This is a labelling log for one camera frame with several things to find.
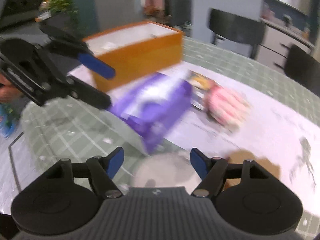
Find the drawer handle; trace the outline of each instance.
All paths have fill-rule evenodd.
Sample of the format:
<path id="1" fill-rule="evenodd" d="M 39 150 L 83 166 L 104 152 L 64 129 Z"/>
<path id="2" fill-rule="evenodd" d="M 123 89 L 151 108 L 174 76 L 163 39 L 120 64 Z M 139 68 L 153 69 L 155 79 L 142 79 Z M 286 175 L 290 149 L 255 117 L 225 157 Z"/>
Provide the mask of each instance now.
<path id="1" fill-rule="evenodd" d="M 287 45 L 284 45 L 283 43 L 280 43 L 280 45 L 281 45 L 282 47 L 286 48 L 287 50 L 290 49 L 290 47 L 288 47 Z"/>
<path id="2" fill-rule="evenodd" d="M 279 67 L 279 68 L 282 68 L 283 69 L 283 67 L 281 66 L 281 65 L 279 65 L 278 63 L 273 63 L 273 65 L 275 65 L 276 67 Z"/>

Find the green checkered tablecloth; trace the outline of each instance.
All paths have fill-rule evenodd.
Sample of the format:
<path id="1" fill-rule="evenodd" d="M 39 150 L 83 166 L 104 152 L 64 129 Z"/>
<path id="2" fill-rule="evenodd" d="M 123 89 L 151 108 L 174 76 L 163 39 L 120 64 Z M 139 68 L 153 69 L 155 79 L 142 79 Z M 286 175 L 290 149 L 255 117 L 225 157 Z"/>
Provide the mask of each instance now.
<path id="1" fill-rule="evenodd" d="M 320 125 L 320 99 L 286 76 L 252 59 L 191 38 L 184 38 L 183 48 L 185 61 L 249 85 Z M 23 112 L 22 125 L 37 158 L 36 169 L 42 172 L 60 158 L 84 162 L 95 155 L 108 155 L 121 146 L 125 163 L 114 182 L 126 192 L 135 167 L 145 157 L 115 132 L 107 115 L 72 98 L 57 99 L 45 107 L 30 103 Z M 159 152 L 181 150 L 167 140 L 159 147 Z M 89 186 L 84 179 L 77 183 Z M 319 218 L 304 212 L 297 231 L 303 238 L 313 239 L 319 224 Z"/>

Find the pink and white object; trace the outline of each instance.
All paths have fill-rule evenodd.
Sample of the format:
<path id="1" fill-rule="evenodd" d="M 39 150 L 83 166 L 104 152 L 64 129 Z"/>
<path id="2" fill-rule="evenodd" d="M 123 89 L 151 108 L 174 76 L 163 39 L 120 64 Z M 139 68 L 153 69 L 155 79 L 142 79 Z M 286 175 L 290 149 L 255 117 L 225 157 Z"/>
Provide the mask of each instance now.
<path id="1" fill-rule="evenodd" d="M 236 91 L 214 85 L 204 98 L 211 116 L 230 131 L 238 129 L 247 118 L 250 105 Z"/>

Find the green plant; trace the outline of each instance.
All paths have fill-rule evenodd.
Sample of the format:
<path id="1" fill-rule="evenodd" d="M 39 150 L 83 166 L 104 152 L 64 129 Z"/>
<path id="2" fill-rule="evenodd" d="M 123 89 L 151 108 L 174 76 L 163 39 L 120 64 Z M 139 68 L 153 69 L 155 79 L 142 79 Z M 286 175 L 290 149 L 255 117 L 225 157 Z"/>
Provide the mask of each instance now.
<path id="1" fill-rule="evenodd" d="M 66 12 L 71 19 L 72 27 L 75 30 L 79 30 L 78 20 L 78 8 L 74 5 L 72 0 L 46 0 L 48 4 L 48 10 L 52 15 L 60 12 Z"/>

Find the ribbed gray surface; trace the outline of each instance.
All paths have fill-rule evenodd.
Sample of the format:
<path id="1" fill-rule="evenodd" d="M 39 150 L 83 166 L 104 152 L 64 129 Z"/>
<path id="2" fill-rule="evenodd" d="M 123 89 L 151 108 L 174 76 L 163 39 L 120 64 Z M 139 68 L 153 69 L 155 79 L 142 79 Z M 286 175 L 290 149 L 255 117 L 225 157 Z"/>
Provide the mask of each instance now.
<path id="1" fill-rule="evenodd" d="M 56 237 L 21 233 L 15 240 L 300 240 L 294 231 L 256 236 L 227 224 L 209 199 L 189 196 L 179 188 L 132 188 L 119 199 L 106 200 L 96 217 L 79 230 Z"/>

